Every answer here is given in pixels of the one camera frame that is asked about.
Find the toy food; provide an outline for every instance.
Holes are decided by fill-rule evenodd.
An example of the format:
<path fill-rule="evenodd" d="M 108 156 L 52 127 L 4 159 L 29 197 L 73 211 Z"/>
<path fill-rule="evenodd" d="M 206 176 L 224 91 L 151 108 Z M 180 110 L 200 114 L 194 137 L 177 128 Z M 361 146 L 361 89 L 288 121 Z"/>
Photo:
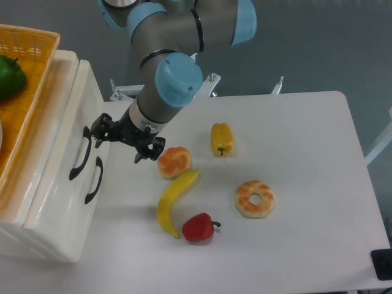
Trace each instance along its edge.
<path fill-rule="evenodd" d="M 211 148 L 214 154 L 221 156 L 233 152 L 233 134 L 227 123 L 213 125 L 211 129 Z"/>
<path fill-rule="evenodd" d="M 0 55 L 0 100 L 21 91 L 26 85 L 26 74 L 18 64 L 18 58 Z"/>
<path fill-rule="evenodd" d="M 169 234 L 179 238 L 179 233 L 173 226 L 172 207 L 178 197 L 197 179 L 198 170 L 188 170 L 176 178 L 161 196 L 157 207 L 158 223 Z"/>
<path fill-rule="evenodd" d="M 221 224 L 213 222 L 206 213 L 200 213 L 190 218 L 183 225 L 183 234 L 188 241 L 201 241 L 208 239 L 214 234 L 214 225 L 220 227 Z"/>
<path fill-rule="evenodd" d="M 249 201 L 254 194 L 261 198 L 261 202 L 257 205 Z M 261 219 L 266 217 L 274 208 L 274 196 L 270 187 L 263 182 L 248 181 L 238 188 L 235 195 L 235 206 L 244 217 Z"/>
<path fill-rule="evenodd" d="M 160 175 L 165 179 L 177 178 L 190 168 L 192 157 L 185 147 L 171 147 L 158 157 Z"/>

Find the pepper stem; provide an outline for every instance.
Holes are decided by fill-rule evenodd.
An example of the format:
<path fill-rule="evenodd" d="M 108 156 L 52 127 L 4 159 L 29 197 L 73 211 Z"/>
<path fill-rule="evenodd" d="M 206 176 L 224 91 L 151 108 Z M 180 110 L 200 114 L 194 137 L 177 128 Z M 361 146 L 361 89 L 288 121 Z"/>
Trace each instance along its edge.
<path fill-rule="evenodd" d="M 213 226 L 215 225 L 219 228 L 222 224 L 220 222 L 213 222 Z"/>
<path fill-rule="evenodd" d="M 220 151 L 220 156 L 223 155 L 223 151 L 225 151 L 224 147 L 218 147 L 218 151 Z"/>

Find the cabinet drawer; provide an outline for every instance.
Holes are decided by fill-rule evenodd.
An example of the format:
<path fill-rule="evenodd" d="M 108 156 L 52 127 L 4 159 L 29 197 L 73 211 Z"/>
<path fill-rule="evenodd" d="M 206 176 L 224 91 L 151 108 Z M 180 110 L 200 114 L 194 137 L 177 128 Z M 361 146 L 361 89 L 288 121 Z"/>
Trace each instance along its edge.
<path fill-rule="evenodd" d="M 89 62 L 80 61 L 53 150 L 23 225 L 29 235 L 64 261 L 76 262 L 80 258 L 95 210 L 98 193 L 88 204 L 85 198 L 96 189 L 99 177 L 103 177 L 110 144 L 95 149 L 95 141 L 89 144 L 83 129 L 90 127 L 102 113 L 103 105 Z M 96 166 L 98 157 L 102 168 Z M 83 161 L 85 165 L 71 180 L 70 171 Z"/>

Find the drawer handle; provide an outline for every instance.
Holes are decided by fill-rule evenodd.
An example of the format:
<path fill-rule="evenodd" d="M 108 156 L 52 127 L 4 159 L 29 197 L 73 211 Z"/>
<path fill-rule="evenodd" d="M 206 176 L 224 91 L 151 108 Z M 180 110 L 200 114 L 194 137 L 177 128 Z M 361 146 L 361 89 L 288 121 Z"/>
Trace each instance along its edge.
<path fill-rule="evenodd" d="M 73 180 L 74 178 L 76 178 L 81 171 L 84 169 L 84 167 L 86 166 L 88 157 L 90 156 L 90 150 L 91 150 L 91 136 L 90 136 L 90 130 L 88 127 L 84 127 L 83 128 L 83 137 L 88 139 L 88 146 L 87 146 L 87 150 L 86 150 L 86 154 L 85 154 L 85 158 L 83 159 L 83 162 L 81 163 L 81 165 L 79 165 L 78 167 L 74 167 L 73 169 L 71 169 L 70 173 L 69 173 L 69 180 Z"/>
<path fill-rule="evenodd" d="M 88 204 L 97 195 L 100 184 L 102 182 L 102 175 L 104 174 L 104 164 L 102 163 L 102 159 L 99 156 L 97 156 L 97 159 L 96 159 L 96 166 L 100 168 L 98 184 L 97 184 L 96 189 L 93 192 L 86 195 L 85 204 Z"/>

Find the light blue joint cap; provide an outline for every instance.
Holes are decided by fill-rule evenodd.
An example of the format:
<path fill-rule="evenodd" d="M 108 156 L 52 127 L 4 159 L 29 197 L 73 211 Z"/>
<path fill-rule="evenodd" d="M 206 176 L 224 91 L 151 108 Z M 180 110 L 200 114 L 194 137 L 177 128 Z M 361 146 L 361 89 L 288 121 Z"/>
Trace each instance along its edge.
<path fill-rule="evenodd" d="M 256 10 L 251 0 L 238 0 L 237 22 L 233 43 L 248 41 L 256 33 L 257 16 Z"/>
<path fill-rule="evenodd" d="M 167 55 L 155 71 L 158 94 L 171 107 L 183 108 L 192 101 L 203 83 L 202 70 L 184 53 Z"/>
<path fill-rule="evenodd" d="M 103 0 L 98 0 L 98 6 L 100 11 L 102 12 L 102 16 L 109 28 L 111 29 L 121 29 L 121 27 L 115 23 L 115 21 L 110 17 L 109 13 L 106 10 L 105 4 Z"/>
<path fill-rule="evenodd" d="M 134 31 L 136 30 L 136 27 L 147 17 L 149 17 L 151 14 L 154 14 L 156 12 L 165 12 L 165 8 L 160 5 L 159 3 L 153 3 L 153 2 L 145 2 L 142 4 L 139 4 L 136 6 L 130 14 L 128 15 L 127 19 L 127 27 L 129 31 L 129 36 L 130 39 L 132 40 L 132 36 L 134 34 Z"/>

